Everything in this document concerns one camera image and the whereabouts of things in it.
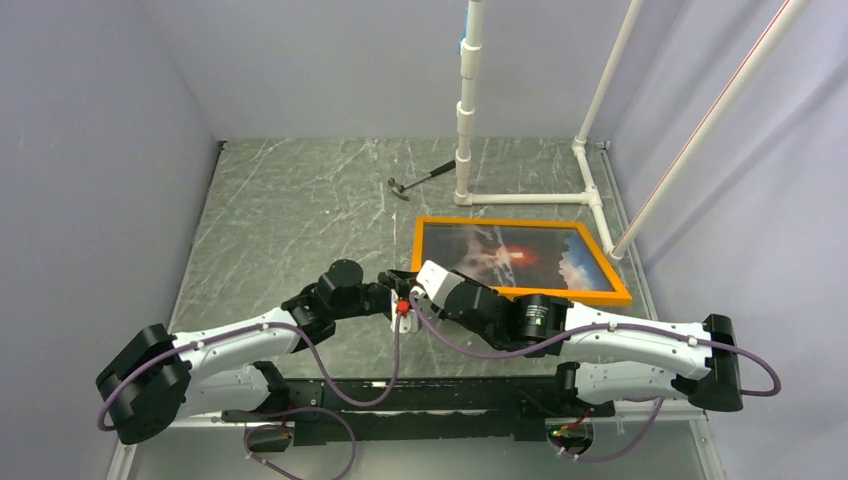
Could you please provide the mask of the black handled hammer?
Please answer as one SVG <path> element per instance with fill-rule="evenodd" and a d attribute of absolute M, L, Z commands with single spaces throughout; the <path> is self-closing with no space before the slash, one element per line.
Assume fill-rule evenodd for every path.
<path fill-rule="evenodd" d="M 393 177 L 390 177 L 387 180 L 386 184 L 389 187 L 389 189 L 390 189 L 390 191 L 393 195 L 395 195 L 397 198 L 399 198 L 401 200 L 408 201 L 409 200 L 409 195 L 407 194 L 408 190 L 410 190 L 413 187 L 416 187 L 416 186 L 418 186 L 418 185 L 420 185 L 420 184 L 422 184 L 422 183 L 424 183 L 424 182 L 426 182 L 426 181 L 428 181 L 428 180 L 430 180 L 434 177 L 437 177 L 437 176 L 443 175 L 447 172 L 450 172 L 450 171 L 454 170 L 455 168 L 456 168 L 456 161 L 451 160 L 451 161 L 448 161 L 448 162 L 430 170 L 428 173 L 424 174 L 420 178 L 412 180 L 412 181 L 410 181 L 406 184 L 399 183 Z"/>

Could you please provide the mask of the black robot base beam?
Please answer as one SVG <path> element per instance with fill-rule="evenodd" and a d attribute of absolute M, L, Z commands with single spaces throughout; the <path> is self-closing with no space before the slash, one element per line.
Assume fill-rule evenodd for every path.
<path fill-rule="evenodd" d="M 259 413 L 223 410 L 223 422 L 285 420 L 295 446 L 321 446 L 355 437 L 365 441 L 507 437 L 542 441 L 557 420 L 610 418 L 613 402 L 580 402 L 565 381 L 552 376 L 431 377 L 400 380 L 372 407 L 344 402 L 318 379 L 289 379 L 287 403 Z"/>

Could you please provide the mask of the aluminium rail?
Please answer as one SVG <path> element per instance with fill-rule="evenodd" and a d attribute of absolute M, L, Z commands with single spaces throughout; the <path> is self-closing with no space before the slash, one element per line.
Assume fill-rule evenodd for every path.
<path fill-rule="evenodd" d="M 372 407 L 383 402 L 396 384 L 364 380 L 338 382 L 341 388 L 336 393 L 344 402 L 357 407 Z M 164 429 L 175 420 L 197 415 L 211 414 L 229 407 L 248 413 L 259 413 L 263 408 L 276 403 L 287 403 L 289 389 L 287 380 L 276 372 L 230 371 L 209 377 L 201 382 L 184 380 L 156 380 L 134 382 L 117 394 L 114 400 L 104 401 L 104 417 L 110 420 L 123 442 L 143 442 Z M 573 421 L 587 423 L 600 421 L 636 421 L 641 417 L 653 420 L 679 420 L 695 413 L 694 407 L 679 398 L 656 396 L 611 400 L 615 414 L 610 418 Z"/>

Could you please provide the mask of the orange picture frame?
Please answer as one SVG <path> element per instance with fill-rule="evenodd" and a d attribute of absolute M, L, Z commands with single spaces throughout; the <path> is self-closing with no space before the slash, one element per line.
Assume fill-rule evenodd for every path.
<path fill-rule="evenodd" d="M 592 306 L 633 302 L 588 228 L 576 221 L 419 217 L 411 269 L 427 261 L 509 297 L 539 292 Z"/>

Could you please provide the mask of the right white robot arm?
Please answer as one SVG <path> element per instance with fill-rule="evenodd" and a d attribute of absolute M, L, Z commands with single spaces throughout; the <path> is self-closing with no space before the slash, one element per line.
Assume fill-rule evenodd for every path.
<path fill-rule="evenodd" d="M 743 407 L 736 338 L 729 317 L 667 323 L 609 313 L 544 294 L 509 299 L 468 277 L 421 273 L 440 318 L 479 335 L 492 358 L 569 356 L 574 366 L 551 388 L 557 411 L 587 404 L 676 396 L 709 411 Z"/>

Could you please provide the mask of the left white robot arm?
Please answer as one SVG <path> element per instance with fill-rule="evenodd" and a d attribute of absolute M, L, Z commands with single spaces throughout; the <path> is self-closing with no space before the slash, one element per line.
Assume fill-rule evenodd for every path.
<path fill-rule="evenodd" d="M 382 315 L 402 334 L 401 304 L 413 272 L 387 270 L 363 279 L 353 260 L 337 260 L 317 281 L 271 310 L 221 327 L 171 333 L 141 329 L 97 375 L 96 425 L 125 445 L 145 442 L 174 421 L 240 410 L 272 420 L 290 406 L 290 389 L 272 358 L 315 351 L 339 320 Z"/>

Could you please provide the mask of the white diagonal pole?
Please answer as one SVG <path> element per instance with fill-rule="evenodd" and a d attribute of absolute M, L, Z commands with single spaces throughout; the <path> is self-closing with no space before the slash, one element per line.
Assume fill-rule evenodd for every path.
<path fill-rule="evenodd" d="M 707 138 L 717 128 L 809 4 L 810 1 L 803 0 L 782 2 L 710 108 L 693 129 L 666 172 L 624 229 L 620 239 L 609 251 L 608 257 L 611 260 L 618 262 L 623 258 L 625 251 L 652 218 L 675 180 L 683 173 L 687 163 L 699 152 Z"/>

